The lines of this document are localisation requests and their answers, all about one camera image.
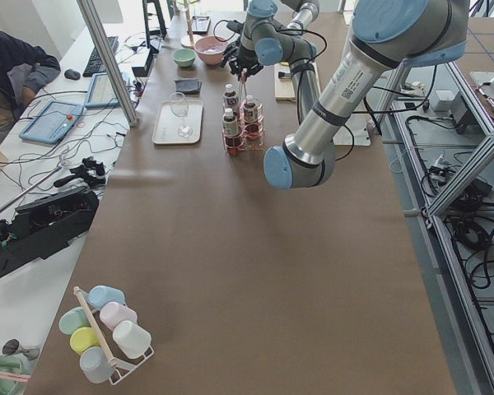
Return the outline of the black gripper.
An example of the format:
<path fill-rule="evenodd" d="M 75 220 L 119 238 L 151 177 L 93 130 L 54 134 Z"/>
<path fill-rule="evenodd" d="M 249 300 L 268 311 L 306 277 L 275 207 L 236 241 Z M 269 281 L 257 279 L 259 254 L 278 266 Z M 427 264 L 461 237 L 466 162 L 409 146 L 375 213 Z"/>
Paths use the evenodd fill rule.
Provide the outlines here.
<path fill-rule="evenodd" d="M 248 77 L 256 75 L 263 69 L 261 64 L 255 64 L 255 52 L 238 43 L 227 46 L 220 67 L 228 68 L 232 75 L 246 71 Z"/>

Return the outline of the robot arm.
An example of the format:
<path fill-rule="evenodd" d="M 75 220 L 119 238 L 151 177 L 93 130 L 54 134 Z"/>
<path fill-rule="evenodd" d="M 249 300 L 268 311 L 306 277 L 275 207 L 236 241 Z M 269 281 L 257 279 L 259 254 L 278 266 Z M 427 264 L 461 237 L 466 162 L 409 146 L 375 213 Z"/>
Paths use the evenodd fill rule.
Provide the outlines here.
<path fill-rule="evenodd" d="M 297 101 L 297 118 L 302 122 L 319 97 L 313 61 L 316 47 L 303 38 L 307 27 L 319 15 L 317 1 L 285 1 L 296 14 L 282 24 L 275 19 L 273 1 L 250 1 L 243 22 L 228 21 L 227 29 L 239 35 L 228 44 L 221 66 L 228 65 L 237 77 L 251 77 L 263 67 L 287 63 Z"/>
<path fill-rule="evenodd" d="M 333 136 L 383 72 L 460 58 L 466 46 L 467 1 L 360 1 L 354 8 L 349 52 L 297 131 L 263 159 L 275 188 L 309 188 L 333 173 Z"/>

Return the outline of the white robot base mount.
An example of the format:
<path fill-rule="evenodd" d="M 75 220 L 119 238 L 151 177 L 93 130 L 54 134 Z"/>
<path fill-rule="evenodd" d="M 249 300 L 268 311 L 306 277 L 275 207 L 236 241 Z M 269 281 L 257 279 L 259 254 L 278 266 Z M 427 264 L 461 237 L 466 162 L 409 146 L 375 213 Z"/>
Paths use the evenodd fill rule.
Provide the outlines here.
<path fill-rule="evenodd" d="M 340 127 L 338 132 L 333 137 L 335 146 L 369 146 L 371 144 L 370 132 L 368 131 L 368 120 L 371 117 L 367 113 L 353 114 L 345 123 L 344 127 Z"/>

